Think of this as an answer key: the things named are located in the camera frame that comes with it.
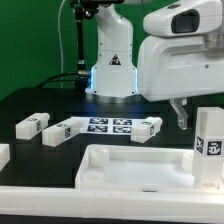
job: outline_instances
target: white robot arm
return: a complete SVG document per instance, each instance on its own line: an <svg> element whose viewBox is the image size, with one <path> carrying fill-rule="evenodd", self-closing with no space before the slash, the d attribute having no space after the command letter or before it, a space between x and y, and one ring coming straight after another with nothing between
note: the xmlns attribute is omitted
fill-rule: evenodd
<svg viewBox="0 0 224 224"><path fill-rule="evenodd" d="M107 103L138 100L137 69L132 63L133 27L119 15L112 3L123 0L82 0L86 15L95 12L98 27L98 59L91 70L87 97ZM126 0L125 4L141 4Z"/></svg>
<svg viewBox="0 0 224 224"><path fill-rule="evenodd" d="M144 29L151 36L139 51L138 90L171 100L185 129L186 97L224 91L223 2L178 1L147 15Z"/></svg>

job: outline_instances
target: black table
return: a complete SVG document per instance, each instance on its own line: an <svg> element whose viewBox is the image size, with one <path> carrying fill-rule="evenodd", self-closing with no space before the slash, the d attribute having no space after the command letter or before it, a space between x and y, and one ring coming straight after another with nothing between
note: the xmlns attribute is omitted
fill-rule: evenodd
<svg viewBox="0 0 224 224"><path fill-rule="evenodd" d="M72 89L19 89L0 101L0 143L10 144L10 162L0 172L6 186L73 188L82 156L89 144L144 147L193 148L196 111L199 106L217 106L209 97L194 97L186 110L193 115L193 128L181 130L169 101L105 104L87 100ZM144 144L130 136L79 134L53 148L42 145L41 133L30 141L16 140L15 125L33 113L50 114L49 126L71 116L139 118L161 117L163 125L156 137ZM88 220L48 217L0 216L2 223L124 223L120 220Z"/></svg>

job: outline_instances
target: block with marker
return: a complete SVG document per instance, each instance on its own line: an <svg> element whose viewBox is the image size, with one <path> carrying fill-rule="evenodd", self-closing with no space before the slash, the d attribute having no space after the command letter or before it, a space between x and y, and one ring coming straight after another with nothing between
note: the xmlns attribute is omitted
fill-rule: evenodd
<svg viewBox="0 0 224 224"><path fill-rule="evenodd" d="M155 136L161 128L163 121L159 117L148 117L140 124L132 127L131 141L144 143Z"/></svg>
<svg viewBox="0 0 224 224"><path fill-rule="evenodd" d="M48 126L48 113L35 113L16 125L16 138L30 140Z"/></svg>
<svg viewBox="0 0 224 224"><path fill-rule="evenodd" d="M195 188L218 188L224 157L224 110L200 107L197 113L192 174Z"/></svg>
<svg viewBox="0 0 224 224"><path fill-rule="evenodd" d="M69 118L53 125L43 131L42 143L43 145L55 147L78 135L83 124L84 122L82 120Z"/></svg>

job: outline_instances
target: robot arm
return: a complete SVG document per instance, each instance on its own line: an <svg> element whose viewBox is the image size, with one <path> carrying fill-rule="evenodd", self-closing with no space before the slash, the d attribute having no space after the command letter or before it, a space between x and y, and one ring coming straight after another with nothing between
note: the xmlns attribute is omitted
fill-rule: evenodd
<svg viewBox="0 0 224 224"><path fill-rule="evenodd" d="M99 12L99 6L110 6L111 4L121 4L124 0L71 0L70 5L73 8L75 4L80 3L83 8L83 16L86 19L92 19Z"/></svg>
<svg viewBox="0 0 224 224"><path fill-rule="evenodd" d="M149 101L171 100L186 129L186 97L224 92L223 1L178 1L147 15L144 29L138 89Z"/></svg>

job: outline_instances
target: qr code sticker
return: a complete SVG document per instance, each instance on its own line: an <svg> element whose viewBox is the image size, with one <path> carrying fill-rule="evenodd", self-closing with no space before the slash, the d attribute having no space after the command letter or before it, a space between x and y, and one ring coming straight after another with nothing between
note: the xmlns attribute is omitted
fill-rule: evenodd
<svg viewBox="0 0 224 224"><path fill-rule="evenodd" d="M70 128L65 129L65 138L68 138L70 136L71 136L71 129Z"/></svg>
<svg viewBox="0 0 224 224"><path fill-rule="evenodd" d="M32 118L32 117L27 119L27 121L37 121L37 120L38 120L37 118Z"/></svg>
<svg viewBox="0 0 224 224"><path fill-rule="evenodd" d="M100 125L89 125L87 131L92 133L106 133L108 131L108 127Z"/></svg>
<svg viewBox="0 0 224 224"><path fill-rule="evenodd" d="M154 125L150 128L150 135L154 134Z"/></svg>
<svg viewBox="0 0 224 224"><path fill-rule="evenodd" d="M56 127L59 127L59 128L67 128L68 125L67 124L57 124Z"/></svg>
<svg viewBox="0 0 224 224"><path fill-rule="evenodd" d="M144 121L144 122L142 122L142 124L144 124L144 125L151 125L152 123Z"/></svg>
<svg viewBox="0 0 224 224"><path fill-rule="evenodd" d="M90 118L90 124L108 124L107 118Z"/></svg>
<svg viewBox="0 0 224 224"><path fill-rule="evenodd" d="M196 149L203 154L204 140L197 136Z"/></svg>
<svg viewBox="0 0 224 224"><path fill-rule="evenodd" d="M132 125L132 120L130 119L114 119L114 125Z"/></svg>
<svg viewBox="0 0 224 224"><path fill-rule="evenodd" d="M131 127L120 127L120 126L114 126L113 127L113 133L131 133Z"/></svg>
<svg viewBox="0 0 224 224"><path fill-rule="evenodd" d="M40 131L40 130L41 130L41 122L38 121L38 122L37 122L37 131Z"/></svg>
<svg viewBox="0 0 224 224"><path fill-rule="evenodd" d="M207 156L221 156L222 141L208 141Z"/></svg>

